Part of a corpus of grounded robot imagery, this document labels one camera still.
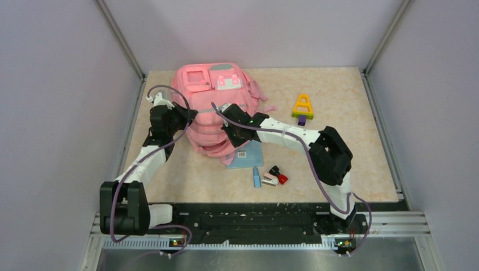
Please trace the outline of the pink student backpack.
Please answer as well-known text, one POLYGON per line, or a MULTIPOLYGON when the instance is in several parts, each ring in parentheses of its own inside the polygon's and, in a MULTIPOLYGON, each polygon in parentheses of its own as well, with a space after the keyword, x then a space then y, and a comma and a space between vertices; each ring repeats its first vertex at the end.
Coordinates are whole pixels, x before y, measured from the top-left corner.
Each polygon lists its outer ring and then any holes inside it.
POLYGON ((194 150, 231 165, 236 148, 222 130, 224 120, 216 113, 223 105, 236 104, 249 115, 277 110, 262 107, 267 97, 258 83, 235 63, 189 64, 179 68, 172 80, 171 100, 198 113, 186 136, 194 150))

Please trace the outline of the red black stamp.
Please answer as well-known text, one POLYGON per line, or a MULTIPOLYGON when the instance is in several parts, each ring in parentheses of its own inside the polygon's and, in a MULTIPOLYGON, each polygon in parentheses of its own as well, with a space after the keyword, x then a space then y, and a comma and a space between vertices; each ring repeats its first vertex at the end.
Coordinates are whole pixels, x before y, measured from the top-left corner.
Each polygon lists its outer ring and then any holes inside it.
POLYGON ((275 176, 277 179, 278 179, 278 182, 281 184, 281 185, 284 185, 287 181, 288 181, 288 178, 282 174, 280 172, 280 169, 278 166, 274 165, 269 171, 268 171, 269 174, 275 176))

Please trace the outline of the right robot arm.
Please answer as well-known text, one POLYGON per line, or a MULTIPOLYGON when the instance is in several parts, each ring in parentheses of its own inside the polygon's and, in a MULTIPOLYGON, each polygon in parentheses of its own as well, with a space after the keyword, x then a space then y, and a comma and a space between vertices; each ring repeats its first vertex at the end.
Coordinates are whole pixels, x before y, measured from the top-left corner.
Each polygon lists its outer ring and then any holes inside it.
POLYGON ((250 116, 237 104, 211 105, 223 121, 233 146, 250 141, 277 144, 304 154, 322 194, 330 204, 331 225, 339 233, 354 226, 354 201, 351 199, 350 170, 352 152, 337 130, 326 126, 311 130, 282 123, 267 114, 250 116))

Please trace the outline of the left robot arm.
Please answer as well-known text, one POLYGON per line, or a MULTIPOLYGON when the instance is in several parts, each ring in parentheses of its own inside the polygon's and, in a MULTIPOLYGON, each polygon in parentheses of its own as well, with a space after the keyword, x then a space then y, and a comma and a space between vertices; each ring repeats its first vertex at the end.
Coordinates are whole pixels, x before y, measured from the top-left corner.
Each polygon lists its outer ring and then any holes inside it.
POLYGON ((150 110, 150 127, 140 153, 128 169, 114 181, 106 181, 99 191, 99 223, 103 234, 145 235, 160 225, 175 233, 181 218, 170 204, 149 205, 145 186, 168 160, 175 146, 175 134, 186 130, 198 111, 177 103, 172 108, 154 106, 150 110))

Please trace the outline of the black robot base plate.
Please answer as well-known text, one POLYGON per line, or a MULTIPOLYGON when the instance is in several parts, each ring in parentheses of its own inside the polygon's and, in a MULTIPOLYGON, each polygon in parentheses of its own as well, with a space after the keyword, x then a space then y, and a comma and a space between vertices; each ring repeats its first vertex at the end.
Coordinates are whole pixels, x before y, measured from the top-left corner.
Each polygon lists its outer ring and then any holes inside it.
POLYGON ((174 203, 173 222, 192 231, 299 230, 301 234, 366 232, 368 217, 354 211, 345 220, 332 215, 326 203, 174 203))

